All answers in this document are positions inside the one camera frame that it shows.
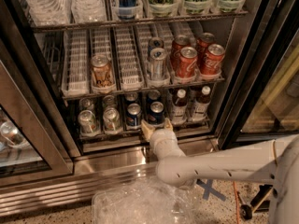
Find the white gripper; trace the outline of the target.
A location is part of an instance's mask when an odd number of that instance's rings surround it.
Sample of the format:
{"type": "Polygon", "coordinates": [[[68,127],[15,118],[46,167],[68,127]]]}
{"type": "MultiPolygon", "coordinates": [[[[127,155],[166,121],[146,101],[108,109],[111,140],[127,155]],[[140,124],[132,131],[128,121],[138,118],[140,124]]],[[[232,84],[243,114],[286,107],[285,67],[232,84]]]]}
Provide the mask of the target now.
{"type": "Polygon", "coordinates": [[[169,118],[164,119],[165,129],[156,130],[145,120],[141,120],[141,130],[146,141],[158,160],[166,157],[185,157],[185,153],[179,148],[176,134],[172,131],[173,125],[169,118]]]}

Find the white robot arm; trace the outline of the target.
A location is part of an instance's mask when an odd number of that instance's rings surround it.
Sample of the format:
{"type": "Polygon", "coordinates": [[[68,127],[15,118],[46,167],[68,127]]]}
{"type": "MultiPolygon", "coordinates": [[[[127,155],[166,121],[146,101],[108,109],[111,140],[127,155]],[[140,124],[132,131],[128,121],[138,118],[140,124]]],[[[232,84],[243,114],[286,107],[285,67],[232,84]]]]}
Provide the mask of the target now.
{"type": "Polygon", "coordinates": [[[265,183],[273,187],[268,224],[299,222],[299,135],[188,157],[178,146],[169,120],[162,129],[141,122],[158,158],[156,175],[164,183],[189,187],[197,179],[265,183]]]}

